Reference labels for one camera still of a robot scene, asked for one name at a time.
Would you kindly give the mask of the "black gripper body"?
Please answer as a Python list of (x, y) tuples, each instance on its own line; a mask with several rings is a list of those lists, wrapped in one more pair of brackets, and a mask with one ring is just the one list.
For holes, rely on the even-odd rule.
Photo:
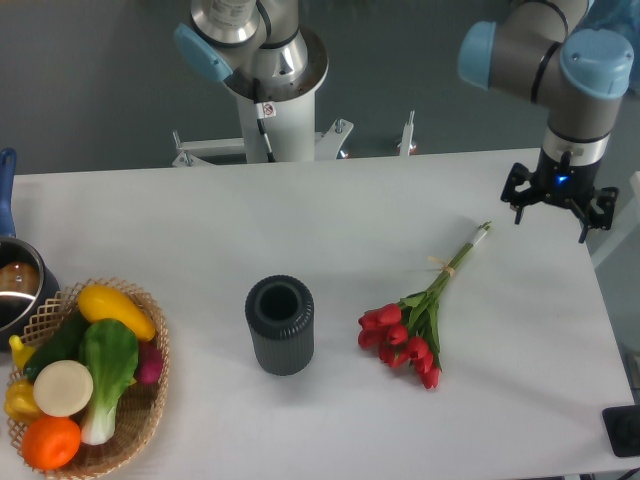
[(585, 209), (601, 194), (595, 179), (608, 139), (575, 142), (545, 139), (531, 178), (531, 200), (570, 209)]

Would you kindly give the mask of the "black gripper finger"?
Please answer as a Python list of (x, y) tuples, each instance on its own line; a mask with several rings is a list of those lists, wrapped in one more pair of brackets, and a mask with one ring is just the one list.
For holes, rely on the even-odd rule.
[(592, 187), (570, 201), (571, 211), (581, 224), (580, 244), (591, 230), (611, 229), (618, 195), (617, 187)]
[(538, 183), (537, 173), (531, 172), (521, 163), (514, 163), (501, 193), (501, 201), (508, 203), (515, 212), (514, 223), (519, 225), (524, 209), (543, 199), (544, 192)]

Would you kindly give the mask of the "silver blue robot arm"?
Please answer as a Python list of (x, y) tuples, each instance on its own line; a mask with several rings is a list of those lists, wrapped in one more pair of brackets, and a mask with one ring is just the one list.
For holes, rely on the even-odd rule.
[(457, 60), (467, 83), (547, 109), (535, 169), (514, 164), (501, 199), (517, 219), (538, 203), (568, 210), (582, 238), (612, 226), (619, 191), (594, 182), (634, 62), (621, 34), (578, 27), (591, 7), (589, 1), (523, 1), (501, 24), (471, 26)]

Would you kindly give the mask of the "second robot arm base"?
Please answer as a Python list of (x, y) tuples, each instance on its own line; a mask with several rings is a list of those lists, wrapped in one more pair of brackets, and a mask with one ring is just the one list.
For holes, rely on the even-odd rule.
[(175, 45), (205, 79), (255, 102), (284, 102), (314, 92), (328, 54), (299, 20), (297, 1), (193, 1)]

